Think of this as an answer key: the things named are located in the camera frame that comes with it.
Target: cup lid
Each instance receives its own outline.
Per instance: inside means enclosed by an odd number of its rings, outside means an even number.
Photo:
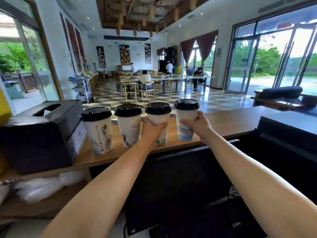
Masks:
[[[86,108],[81,112],[80,119],[84,122],[94,122],[107,119],[112,116],[111,111],[107,107]]]
[[[195,99],[179,99],[175,101],[174,108],[178,110],[196,110],[200,105]]]
[[[114,115],[118,117],[133,117],[142,113],[142,107],[135,103],[121,104],[116,107]]]
[[[155,103],[149,103],[145,107],[145,112],[151,115],[164,115],[164,114],[169,114],[170,112],[172,112],[172,108],[170,107],[168,103],[155,102]]]

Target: paper cup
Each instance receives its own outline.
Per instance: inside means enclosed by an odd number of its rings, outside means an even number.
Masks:
[[[177,134],[180,140],[193,140],[194,131],[188,126],[181,124],[181,119],[196,120],[199,103],[194,99],[179,99],[175,101],[174,108],[176,111]]]
[[[111,115],[106,107],[87,108],[81,112],[80,118],[95,154],[107,153],[112,148]]]
[[[130,148],[140,139],[142,107],[137,104],[122,104],[116,107],[123,146]]]
[[[165,121],[168,121],[170,118],[170,112],[172,111],[170,105],[164,102],[154,102],[149,103],[146,108],[146,116],[148,120],[154,125],[158,126]],[[164,145],[167,142],[167,129],[168,127],[164,128],[161,132],[159,139],[156,141],[156,145]]]

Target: coffee cup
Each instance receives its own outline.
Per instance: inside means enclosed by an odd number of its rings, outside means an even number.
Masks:
[[[111,148],[111,116],[106,107],[87,108],[81,112],[83,121],[95,154],[107,153]]]
[[[188,126],[181,124],[181,119],[191,119],[196,121],[199,103],[195,99],[179,99],[174,104],[176,112],[177,134],[180,140],[193,140],[194,131]]]
[[[145,112],[148,120],[154,125],[158,126],[165,121],[168,121],[170,118],[170,112],[172,112],[172,108],[168,103],[164,102],[154,102],[149,103],[145,107]],[[167,128],[164,128],[161,132],[159,139],[156,141],[156,145],[164,145],[167,142]]]
[[[142,107],[137,104],[122,104],[116,107],[123,146],[130,148],[140,139]]]

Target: forearm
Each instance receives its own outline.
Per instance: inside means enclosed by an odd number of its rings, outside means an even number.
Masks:
[[[82,189],[41,237],[107,237],[154,143],[141,138]]]
[[[208,131],[207,145],[269,237],[312,237],[317,207],[283,178]]]

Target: tissue box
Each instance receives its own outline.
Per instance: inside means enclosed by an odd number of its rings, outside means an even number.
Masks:
[[[0,144],[10,166],[23,175],[71,166],[86,135],[82,109],[78,100],[47,101],[2,124]]]

